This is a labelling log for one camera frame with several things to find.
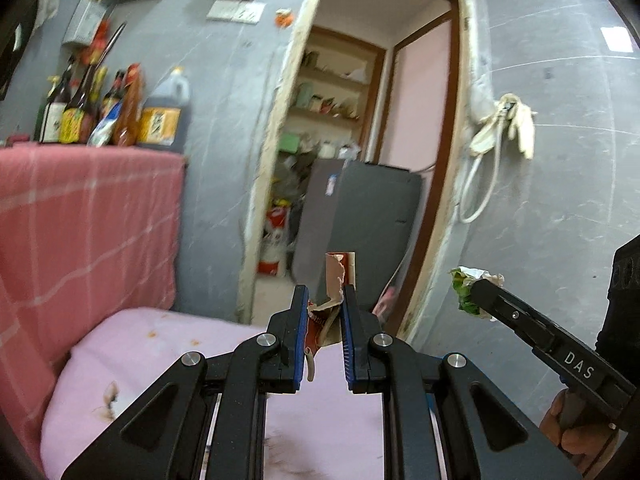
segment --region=white plastic bottle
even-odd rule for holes
[[[149,94],[142,107],[138,145],[182,153],[191,121],[191,88],[177,66]]]

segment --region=refrigerator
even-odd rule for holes
[[[354,252],[358,304],[371,310],[407,250],[421,188],[421,177],[408,170],[316,160],[291,268],[295,282],[324,303],[325,253]]]

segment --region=door frame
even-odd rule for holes
[[[449,166],[451,143],[454,136],[456,119],[458,81],[460,78],[460,10],[458,0],[449,0],[449,3],[451,5],[451,9],[419,28],[394,47],[391,60],[391,70],[389,73],[388,85],[386,87],[385,105],[382,112],[380,132],[376,139],[376,151],[374,152],[373,162],[377,164],[380,161],[380,154],[384,143],[389,109],[391,106],[394,73],[400,51],[443,23],[451,22],[449,33],[449,76],[444,114],[442,118],[442,129],[440,131],[440,142],[438,144],[438,153],[436,156],[433,177],[431,179],[429,196],[427,197],[424,213],[422,215],[422,221],[418,231],[415,247],[412,252],[411,259],[409,260],[409,266],[400,287],[400,291],[398,292],[396,304],[385,325],[385,330],[393,335],[398,334],[402,320],[409,309],[412,297],[414,297],[418,278],[420,277],[420,272],[424,265],[427,250],[434,231],[436,215],[438,213],[444,191],[447,167]]]
[[[447,110],[453,109],[455,113],[453,116],[450,112],[446,114],[446,125],[452,135],[449,136],[445,132],[441,136],[436,159],[434,179],[440,181],[441,185],[433,186],[431,189],[416,250],[411,261],[411,273],[408,273],[408,277],[405,279],[407,284],[414,283],[413,289],[408,290],[406,286],[404,290],[401,290],[398,307],[387,326],[390,332],[397,333],[399,337],[404,338],[412,336],[414,324],[424,311],[423,298],[432,287],[438,262],[442,259],[443,251],[446,249],[447,237],[453,219],[456,179],[460,173],[466,142],[468,89],[470,78],[477,64],[471,57],[471,53],[475,52],[478,47],[478,36],[474,29],[478,25],[475,1],[448,1],[451,5],[452,30],[455,36],[452,41],[453,48],[450,50],[452,56],[450,70],[452,72],[459,70],[459,72],[458,78],[450,78],[455,81],[450,81],[447,102],[450,102],[450,97],[453,96],[454,101],[457,99],[457,104],[455,107],[447,107]],[[304,0],[300,13],[294,22],[283,72],[280,75],[280,85],[270,110],[266,136],[260,150],[258,170],[251,189],[249,210],[244,226],[244,259],[239,277],[236,310],[237,319],[245,323],[249,323],[252,317],[255,271],[264,215],[267,211],[268,188],[276,160],[279,131],[287,115],[298,66],[302,60],[318,4],[319,0]],[[419,261],[417,255],[422,252],[424,247],[427,247],[424,260]]]

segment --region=metal screw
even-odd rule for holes
[[[389,346],[394,339],[389,334],[376,334],[373,336],[373,342],[378,346]]]
[[[462,368],[466,365],[466,358],[462,354],[451,354],[447,357],[447,363],[454,368]]]
[[[260,346],[271,346],[276,342],[276,336],[265,332],[264,334],[260,334],[255,340]]]
[[[182,364],[185,366],[195,366],[200,362],[200,354],[197,352],[187,352],[180,358]]]

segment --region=wooden shelf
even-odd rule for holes
[[[347,79],[346,77],[339,76],[332,72],[325,72],[324,70],[320,70],[317,68],[302,66],[300,67],[300,72],[298,73],[298,75],[302,77],[308,77],[309,79],[314,79],[323,83],[341,86],[343,88],[356,92],[362,92],[369,88],[369,85],[366,83],[353,81],[351,79]]]
[[[311,121],[318,121],[319,123],[331,124],[332,126],[338,126],[339,128],[356,128],[362,126],[361,120],[345,119],[344,117],[333,117],[329,114],[319,114],[304,108],[297,108],[295,106],[289,109],[290,117],[302,117]]]

